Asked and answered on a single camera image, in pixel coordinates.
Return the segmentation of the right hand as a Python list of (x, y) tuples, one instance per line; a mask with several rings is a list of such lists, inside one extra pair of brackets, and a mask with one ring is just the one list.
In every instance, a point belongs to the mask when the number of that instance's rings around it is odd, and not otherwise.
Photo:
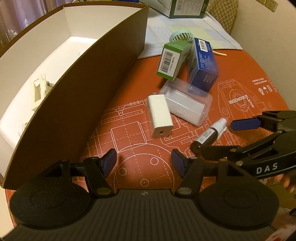
[(289, 192), (293, 193), (295, 190), (295, 184), (292, 184), (290, 175), (288, 174), (279, 174), (274, 177), (270, 177), (267, 179), (266, 185), (272, 185), (272, 184), (279, 184), (281, 185)]

